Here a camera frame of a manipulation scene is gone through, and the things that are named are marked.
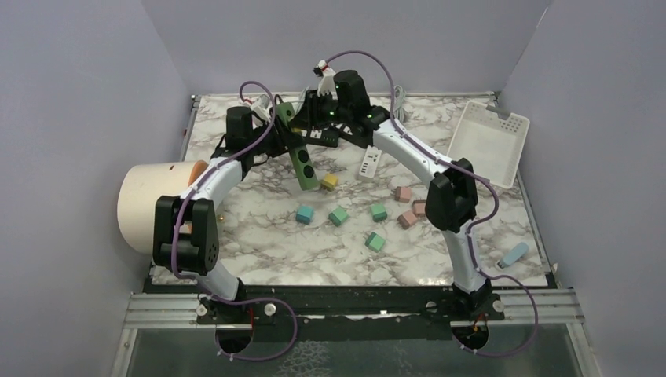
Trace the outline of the green power strip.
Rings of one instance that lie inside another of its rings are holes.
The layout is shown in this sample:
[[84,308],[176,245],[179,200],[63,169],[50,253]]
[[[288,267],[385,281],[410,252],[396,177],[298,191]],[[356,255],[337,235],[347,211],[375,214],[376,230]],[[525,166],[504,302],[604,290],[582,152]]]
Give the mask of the green power strip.
[[278,104],[275,107],[276,118],[279,120],[277,129],[280,138],[286,146],[296,178],[302,191],[316,189],[319,185],[312,161],[310,159],[305,140],[300,133],[289,127],[289,122],[295,117],[293,105],[289,102]]

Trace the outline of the yellow charger plug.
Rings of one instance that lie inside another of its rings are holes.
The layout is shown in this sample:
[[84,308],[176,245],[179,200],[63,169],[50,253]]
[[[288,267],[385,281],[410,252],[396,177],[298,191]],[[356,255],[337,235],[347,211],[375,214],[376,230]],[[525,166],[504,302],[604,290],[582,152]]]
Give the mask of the yellow charger plug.
[[328,191],[334,191],[337,185],[338,185],[338,177],[334,174],[326,174],[320,180],[320,187]]

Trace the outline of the pink USB charger plug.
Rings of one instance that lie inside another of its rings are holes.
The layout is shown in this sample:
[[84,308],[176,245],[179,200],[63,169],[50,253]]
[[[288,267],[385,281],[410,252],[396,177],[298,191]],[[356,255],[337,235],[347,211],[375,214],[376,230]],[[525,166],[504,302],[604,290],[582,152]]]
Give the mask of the pink USB charger plug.
[[426,201],[424,199],[416,199],[412,202],[412,212],[416,217],[424,217],[426,215]]

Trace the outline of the white power strip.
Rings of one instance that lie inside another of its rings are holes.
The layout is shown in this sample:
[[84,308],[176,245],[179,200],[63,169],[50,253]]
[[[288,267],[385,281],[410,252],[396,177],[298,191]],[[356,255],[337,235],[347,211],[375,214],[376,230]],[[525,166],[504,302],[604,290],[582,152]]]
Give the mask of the white power strip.
[[357,177],[362,181],[371,181],[375,178],[382,151],[374,146],[366,148],[364,157],[361,161]]

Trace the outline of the green USB charger plug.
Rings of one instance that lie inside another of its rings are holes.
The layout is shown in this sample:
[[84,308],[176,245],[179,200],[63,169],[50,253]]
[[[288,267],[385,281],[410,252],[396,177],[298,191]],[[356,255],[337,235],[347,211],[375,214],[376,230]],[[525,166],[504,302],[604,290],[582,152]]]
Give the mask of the green USB charger plug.
[[336,227],[340,227],[349,219],[349,214],[342,207],[336,207],[328,214],[328,220]]

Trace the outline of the teal blue charger plug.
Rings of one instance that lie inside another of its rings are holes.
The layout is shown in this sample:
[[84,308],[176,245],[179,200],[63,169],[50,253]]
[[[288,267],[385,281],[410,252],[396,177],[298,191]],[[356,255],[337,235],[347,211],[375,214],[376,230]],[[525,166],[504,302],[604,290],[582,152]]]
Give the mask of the teal blue charger plug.
[[295,215],[296,222],[300,224],[308,225],[312,222],[314,215],[314,209],[310,206],[301,205]]

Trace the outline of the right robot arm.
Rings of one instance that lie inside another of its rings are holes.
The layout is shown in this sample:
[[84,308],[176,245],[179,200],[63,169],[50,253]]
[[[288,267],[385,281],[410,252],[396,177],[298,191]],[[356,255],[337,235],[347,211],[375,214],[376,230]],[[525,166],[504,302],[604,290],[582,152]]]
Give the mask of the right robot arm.
[[452,261],[453,309],[465,320],[475,318],[484,310],[492,286],[478,270],[475,241],[468,230],[478,205],[471,162],[438,155],[411,135],[390,110],[371,104],[357,71],[331,74],[317,68],[314,72],[319,85],[306,91],[290,126],[298,130],[345,126],[339,132],[342,138],[361,148],[376,147],[426,185],[426,218],[443,232]]

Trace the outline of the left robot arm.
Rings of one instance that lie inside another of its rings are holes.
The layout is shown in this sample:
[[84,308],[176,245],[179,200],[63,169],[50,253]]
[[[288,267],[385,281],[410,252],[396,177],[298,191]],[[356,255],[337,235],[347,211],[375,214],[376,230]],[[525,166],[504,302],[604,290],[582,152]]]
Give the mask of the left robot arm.
[[303,145],[288,126],[294,116],[292,104],[278,104],[269,110],[267,120],[255,126],[258,111],[246,106],[228,108],[225,133],[208,167],[182,193],[156,200],[153,262],[179,279],[197,282],[218,299],[219,315],[231,323],[243,319],[247,302],[242,280],[218,260],[216,210],[256,166],[255,157],[275,157]]

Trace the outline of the light green charger plug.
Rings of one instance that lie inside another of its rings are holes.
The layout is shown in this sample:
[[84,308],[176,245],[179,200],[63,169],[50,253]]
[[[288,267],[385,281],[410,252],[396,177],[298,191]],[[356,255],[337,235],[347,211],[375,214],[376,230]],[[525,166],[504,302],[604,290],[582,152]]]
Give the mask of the light green charger plug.
[[371,232],[364,241],[364,245],[371,251],[379,253],[385,246],[386,240],[377,232]]

